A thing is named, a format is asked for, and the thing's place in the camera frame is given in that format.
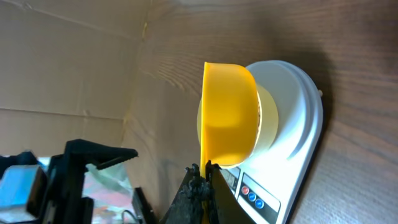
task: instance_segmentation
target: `cable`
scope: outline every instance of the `cable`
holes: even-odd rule
[[[132,212],[130,212],[129,210],[125,210],[122,212],[122,224],[127,224],[127,223],[124,223],[124,213],[128,213],[131,216],[131,218],[134,220],[134,223],[140,223]]]

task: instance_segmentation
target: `wooden surface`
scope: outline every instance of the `wooden surface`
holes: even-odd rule
[[[200,160],[203,63],[280,59],[324,94],[326,131],[292,221],[397,223],[397,10],[395,0],[154,0],[124,135],[140,154],[131,181],[161,217]]]

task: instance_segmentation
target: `scale platform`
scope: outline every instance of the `scale platform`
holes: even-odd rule
[[[221,173],[256,223],[285,223],[320,136],[320,92],[303,70],[287,62],[256,62],[246,68],[272,95],[279,126],[270,148],[256,144],[255,154]]]

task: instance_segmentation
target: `blue button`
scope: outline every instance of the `blue button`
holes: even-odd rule
[[[264,202],[261,199],[257,199],[256,202],[254,202],[256,204],[256,207],[258,209],[262,209],[264,208]]]
[[[248,194],[248,199],[249,199],[249,201],[251,201],[251,202],[253,202],[253,201],[255,201],[256,200],[256,195],[253,193],[253,192],[250,192],[249,194]]]

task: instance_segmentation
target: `cardboard wall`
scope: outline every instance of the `cardboard wall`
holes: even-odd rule
[[[146,0],[0,0],[0,154],[120,146]]]

